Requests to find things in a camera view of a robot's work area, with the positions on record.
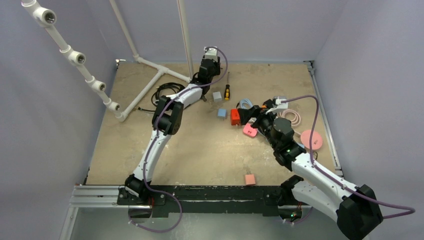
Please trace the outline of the red cube socket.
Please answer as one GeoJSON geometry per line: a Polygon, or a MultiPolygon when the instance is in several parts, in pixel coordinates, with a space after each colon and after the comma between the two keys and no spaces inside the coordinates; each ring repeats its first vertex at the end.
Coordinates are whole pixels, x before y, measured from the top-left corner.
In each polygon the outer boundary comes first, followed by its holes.
{"type": "Polygon", "coordinates": [[[230,124],[232,126],[240,126],[241,118],[237,108],[233,108],[230,110],[230,124]]]}

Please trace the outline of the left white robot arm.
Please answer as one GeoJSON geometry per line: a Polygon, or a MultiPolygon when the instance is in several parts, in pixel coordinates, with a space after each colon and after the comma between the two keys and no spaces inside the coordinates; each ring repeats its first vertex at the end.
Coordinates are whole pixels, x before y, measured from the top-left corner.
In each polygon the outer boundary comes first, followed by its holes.
{"type": "Polygon", "coordinates": [[[150,184],[160,155],[171,138],[181,127],[183,111],[193,103],[205,99],[214,77],[221,74],[221,58],[204,57],[199,71],[183,90],[158,99],[152,118],[152,133],[148,146],[133,173],[124,182],[129,197],[138,205],[146,203],[150,184]]]}

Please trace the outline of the salmon pink small adapter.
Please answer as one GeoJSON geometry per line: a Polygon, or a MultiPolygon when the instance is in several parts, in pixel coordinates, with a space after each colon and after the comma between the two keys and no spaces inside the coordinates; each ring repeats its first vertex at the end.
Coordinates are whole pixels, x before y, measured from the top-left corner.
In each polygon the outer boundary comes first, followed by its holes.
{"type": "Polygon", "coordinates": [[[255,175],[251,173],[244,175],[244,182],[246,186],[255,186],[257,184],[255,175]]]}

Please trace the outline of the grey small adapter block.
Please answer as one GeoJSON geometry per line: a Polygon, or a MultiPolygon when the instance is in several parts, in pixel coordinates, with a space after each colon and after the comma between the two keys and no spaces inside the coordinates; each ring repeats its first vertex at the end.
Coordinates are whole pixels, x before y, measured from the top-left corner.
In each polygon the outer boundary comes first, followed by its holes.
{"type": "Polygon", "coordinates": [[[223,100],[222,94],[219,91],[213,92],[212,97],[214,102],[220,102],[223,100]]]}

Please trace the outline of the light blue small adapter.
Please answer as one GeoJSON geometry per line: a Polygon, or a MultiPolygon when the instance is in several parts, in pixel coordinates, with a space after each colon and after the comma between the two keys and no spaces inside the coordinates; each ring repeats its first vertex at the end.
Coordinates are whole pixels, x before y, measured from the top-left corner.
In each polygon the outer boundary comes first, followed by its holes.
{"type": "Polygon", "coordinates": [[[217,111],[217,117],[219,119],[226,119],[227,118],[227,110],[224,108],[219,108],[217,111]]]}

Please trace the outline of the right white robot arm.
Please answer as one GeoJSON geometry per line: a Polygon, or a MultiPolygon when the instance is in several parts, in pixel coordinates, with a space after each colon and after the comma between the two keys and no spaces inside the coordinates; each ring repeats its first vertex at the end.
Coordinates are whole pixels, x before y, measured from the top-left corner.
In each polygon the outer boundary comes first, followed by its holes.
{"type": "Polygon", "coordinates": [[[280,199],[305,203],[334,220],[350,240],[362,240],[384,220],[376,195],[367,185],[358,187],[326,169],[294,140],[291,121],[267,113],[254,105],[238,108],[241,125],[254,118],[258,129],[273,149],[276,161],[294,173],[281,186],[280,199]]]}

